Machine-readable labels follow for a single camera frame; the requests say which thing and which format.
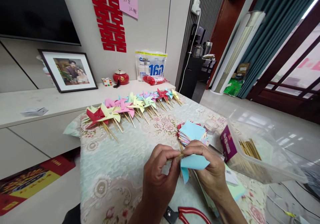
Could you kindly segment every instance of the framed photo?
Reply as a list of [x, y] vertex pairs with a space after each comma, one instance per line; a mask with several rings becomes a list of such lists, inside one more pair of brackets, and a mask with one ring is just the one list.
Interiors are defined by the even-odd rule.
[[98, 89], [86, 53], [38, 51], [60, 93]]

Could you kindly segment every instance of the red scissor handle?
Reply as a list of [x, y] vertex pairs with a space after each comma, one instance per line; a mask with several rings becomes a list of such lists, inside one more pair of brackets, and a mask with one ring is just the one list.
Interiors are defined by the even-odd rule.
[[185, 213], [185, 214], [188, 214], [188, 213], [196, 214], [196, 215], [200, 216], [206, 222], [206, 224], [211, 224], [211, 222], [206, 217], [206, 215], [203, 214], [201, 211], [199, 211], [196, 208], [193, 208], [193, 207], [178, 207], [178, 211], [179, 211], [179, 219], [184, 224], [189, 224], [189, 222], [187, 221], [187, 219], [185, 218], [183, 213]]

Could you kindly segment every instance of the pink sticky note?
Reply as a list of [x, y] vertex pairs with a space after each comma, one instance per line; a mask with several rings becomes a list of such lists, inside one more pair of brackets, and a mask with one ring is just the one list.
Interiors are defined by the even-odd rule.
[[138, 19], [138, 0], [119, 0], [120, 10]]

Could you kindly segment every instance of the teal curtain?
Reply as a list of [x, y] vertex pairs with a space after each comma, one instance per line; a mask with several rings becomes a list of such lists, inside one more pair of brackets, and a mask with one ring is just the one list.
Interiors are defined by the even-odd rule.
[[241, 63], [250, 63], [238, 97], [245, 98], [277, 50], [314, 0], [258, 0], [254, 10], [266, 17], [252, 39]]

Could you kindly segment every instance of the black tv screen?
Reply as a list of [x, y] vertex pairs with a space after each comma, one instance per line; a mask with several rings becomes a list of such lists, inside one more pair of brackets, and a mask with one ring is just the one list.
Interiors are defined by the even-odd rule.
[[0, 37], [81, 45], [64, 0], [0, 0]]

